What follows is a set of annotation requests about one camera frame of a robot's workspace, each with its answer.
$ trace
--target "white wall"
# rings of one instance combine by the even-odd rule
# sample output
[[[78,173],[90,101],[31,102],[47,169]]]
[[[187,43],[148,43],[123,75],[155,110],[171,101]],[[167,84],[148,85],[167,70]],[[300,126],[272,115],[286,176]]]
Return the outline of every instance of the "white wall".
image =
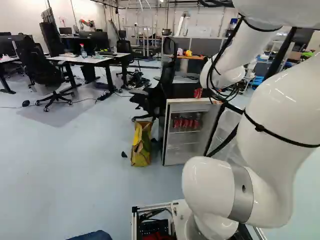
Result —
[[[32,35],[47,51],[39,23],[43,20],[41,12],[48,8],[47,0],[0,0],[0,32],[13,35],[24,33]],[[60,18],[66,19],[65,26],[72,27],[75,18],[70,0],[49,0],[57,27],[64,27]],[[90,0],[72,0],[77,24],[79,19],[94,20],[98,29],[106,30],[104,6]]]
[[[234,8],[170,8],[167,24],[167,11],[163,8],[160,8],[158,10],[145,8],[143,9],[143,11],[141,11],[141,9],[120,9],[120,26],[133,26],[135,23],[138,23],[140,26],[151,27],[153,25],[154,28],[157,26],[157,34],[161,35],[162,29],[168,28],[174,31],[175,29],[177,29],[180,17],[184,11],[190,12],[190,27],[210,27],[210,36],[212,38],[223,37],[225,35],[226,29],[229,27],[230,19],[236,18],[238,15],[238,12]],[[118,27],[118,18],[116,17],[113,20]],[[134,35],[134,30],[132,28],[127,28],[127,36],[131,35]]]
[[[0,32],[13,35],[33,35],[35,42],[47,49],[39,23],[41,12],[46,9],[45,0],[0,0]]]

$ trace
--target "computer mouse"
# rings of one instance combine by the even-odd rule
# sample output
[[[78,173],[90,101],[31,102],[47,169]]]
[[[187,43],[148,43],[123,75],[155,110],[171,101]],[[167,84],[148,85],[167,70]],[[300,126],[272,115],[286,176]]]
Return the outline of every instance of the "computer mouse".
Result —
[[[28,107],[30,105],[30,101],[29,100],[25,100],[22,103],[22,107]]]

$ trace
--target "keyboard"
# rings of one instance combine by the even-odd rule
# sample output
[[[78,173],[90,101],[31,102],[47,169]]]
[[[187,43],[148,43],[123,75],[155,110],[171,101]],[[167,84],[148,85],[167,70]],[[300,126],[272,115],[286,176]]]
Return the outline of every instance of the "keyboard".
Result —
[[[116,53],[114,53],[114,52],[111,52],[111,51],[98,51],[98,53],[100,54],[100,55],[105,55],[105,56],[117,56],[117,54]]]
[[[59,54],[59,56],[61,57],[69,57],[69,58],[76,58],[78,57],[78,55],[75,55],[73,53],[63,53],[63,54]]]

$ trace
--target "robotic arm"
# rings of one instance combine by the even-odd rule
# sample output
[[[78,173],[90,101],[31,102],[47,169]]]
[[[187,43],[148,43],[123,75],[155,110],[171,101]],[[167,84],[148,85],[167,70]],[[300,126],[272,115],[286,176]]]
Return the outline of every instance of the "robotic arm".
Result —
[[[83,31],[85,26],[86,25],[87,27],[90,28],[90,31],[94,32],[96,31],[96,25],[95,25],[95,21],[93,20],[88,20],[88,21],[85,21],[83,19],[80,19],[79,20],[79,23],[80,23],[80,30]]]
[[[207,83],[210,69],[216,88],[240,81],[242,65],[261,53],[282,25],[319,24],[320,2],[314,0],[233,0],[233,4],[244,20],[215,67],[208,61],[202,69],[204,88],[213,88]],[[244,165],[204,156],[185,164],[185,201],[207,239],[228,239],[238,222],[279,228],[290,220],[296,172],[320,146],[319,64],[318,54],[268,78],[255,90],[236,135]],[[302,81],[312,86],[308,94]]]

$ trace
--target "yellow item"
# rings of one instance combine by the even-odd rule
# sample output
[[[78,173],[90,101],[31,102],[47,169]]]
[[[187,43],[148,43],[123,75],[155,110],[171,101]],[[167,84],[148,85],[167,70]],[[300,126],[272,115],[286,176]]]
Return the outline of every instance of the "yellow item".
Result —
[[[145,167],[151,163],[151,121],[134,122],[131,166]]]
[[[192,51],[190,51],[190,50],[185,51],[185,55],[187,57],[192,57]]]

